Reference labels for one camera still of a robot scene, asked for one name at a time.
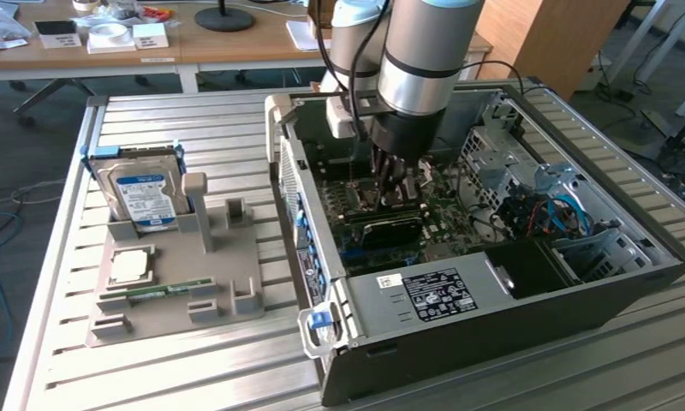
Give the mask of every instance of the office chair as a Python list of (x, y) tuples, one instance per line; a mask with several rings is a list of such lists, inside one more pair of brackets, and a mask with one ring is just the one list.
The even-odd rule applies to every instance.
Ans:
[[(134, 82), (141, 86), (148, 86), (148, 78), (142, 75), (134, 75)], [(22, 81), (10, 81), (10, 88), (18, 92), (25, 91), (25, 83)], [(33, 127), (36, 125), (36, 119), (30, 116), (24, 116), (24, 113), (52, 96), (64, 86), (74, 86), (81, 90), (86, 96), (96, 96), (92, 89), (84, 84), (80, 79), (53, 79), (29, 98), (22, 102), (20, 107), (12, 112), (17, 115), (18, 125), (22, 127)]]

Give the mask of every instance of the aluminum work table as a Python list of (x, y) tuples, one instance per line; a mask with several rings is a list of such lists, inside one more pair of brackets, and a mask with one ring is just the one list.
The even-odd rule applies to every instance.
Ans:
[[(321, 409), (305, 357), (265, 160), (264, 98), (298, 89), (110, 98), (78, 134), (4, 409)], [(685, 205), (549, 92), (528, 100), (685, 245)], [(245, 323), (86, 348), (108, 208), (78, 147), (180, 140), (210, 203), (253, 207), (266, 315)], [(558, 154), (524, 138), (545, 161)], [(685, 276), (586, 331), (337, 410), (685, 410)]]

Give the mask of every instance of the tape roll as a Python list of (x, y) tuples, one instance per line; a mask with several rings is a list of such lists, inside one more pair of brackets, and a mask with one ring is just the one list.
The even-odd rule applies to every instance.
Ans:
[(89, 37), (97, 46), (120, 45), (129, 40), (129, 29), (117, 23), (98, 24), (89, 29)]
[(101, 0), (94, 0), (94, 1), (76, 1), (73, 0), (73, 8), (78, 11), (93, 11), (93, 9), (96, 9), (100, 4), (101, 4)]

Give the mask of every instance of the black lamp base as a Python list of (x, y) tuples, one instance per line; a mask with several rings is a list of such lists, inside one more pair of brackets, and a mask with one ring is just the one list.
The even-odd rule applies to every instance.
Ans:
[(213, 32), (240, 32), (253, 26), (256, 19), (240, 9), (226, 8), (226, 14), (221, 15), (220, 9), (213, 7), (194, 14), (194, 22)]

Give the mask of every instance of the wooden cabinet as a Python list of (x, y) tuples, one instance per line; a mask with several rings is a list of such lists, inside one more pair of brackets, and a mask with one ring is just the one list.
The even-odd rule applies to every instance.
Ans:
[[(485, 0), (477, 33), (492, 43), (486, 60), (513, 64), (568, 99), (577, 89), (629, 0)], [(478, 78), (512, 77), (485, 64)]]

